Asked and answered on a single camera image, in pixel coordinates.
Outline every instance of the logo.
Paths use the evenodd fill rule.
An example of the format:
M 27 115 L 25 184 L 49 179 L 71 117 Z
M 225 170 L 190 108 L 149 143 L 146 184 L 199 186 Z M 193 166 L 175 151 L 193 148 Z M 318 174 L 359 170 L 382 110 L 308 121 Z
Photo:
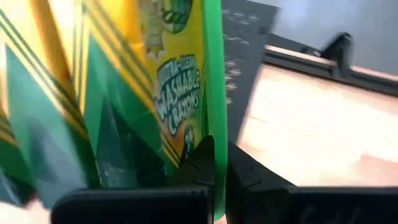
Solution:
M 172 34 L 178 34 L 187 25 L 193 0 L 160 0 L 160 17 L 165 28 Z
M 198 108 L 200 86 L 194 55 L 171 58 L 158 69 L 155 109 L 172 136 Z

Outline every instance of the gray floor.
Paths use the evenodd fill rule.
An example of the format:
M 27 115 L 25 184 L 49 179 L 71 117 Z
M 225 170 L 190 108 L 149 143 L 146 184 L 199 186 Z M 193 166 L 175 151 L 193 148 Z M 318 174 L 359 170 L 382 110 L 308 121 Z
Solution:
M 337 32 L 354 37 L 353 65 L 398 74 L 397 0 L 253 0 L 280 7 L 273 33 L 320 48 Z

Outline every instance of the green plastic strip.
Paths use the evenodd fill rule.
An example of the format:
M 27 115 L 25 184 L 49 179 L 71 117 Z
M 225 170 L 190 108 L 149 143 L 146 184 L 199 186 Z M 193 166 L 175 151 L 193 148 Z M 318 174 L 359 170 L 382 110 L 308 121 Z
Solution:
M 203 0 L 206 97 L 209 132 L 215 140 L 215 220 L 225 211 L 225 178 L 228 165 L 224 41 L 220 0 Z

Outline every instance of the beige floor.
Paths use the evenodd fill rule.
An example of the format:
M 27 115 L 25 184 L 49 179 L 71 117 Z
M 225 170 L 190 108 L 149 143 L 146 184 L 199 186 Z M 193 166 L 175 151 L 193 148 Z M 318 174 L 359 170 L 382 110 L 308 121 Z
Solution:
M 398 185 L 397 133 L 398 98 L 266 66 L 239 146 L 297 185 Z M 0 223 L 48 212 L 0 205 Z

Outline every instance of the crayola washable crayons box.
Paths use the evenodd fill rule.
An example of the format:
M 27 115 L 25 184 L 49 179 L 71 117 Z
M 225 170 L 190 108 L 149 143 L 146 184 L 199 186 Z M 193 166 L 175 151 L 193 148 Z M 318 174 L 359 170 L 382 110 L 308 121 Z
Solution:
M 62 47 L 46 4 L 0 2 L 0 85 L 32 184 L 49 208 L 71 190 L 99 186 L 99 178 L 67 62 L 54 53 Z
M 164 185 L 207 133 L 201 1 L 52 9 L 103 185 Z

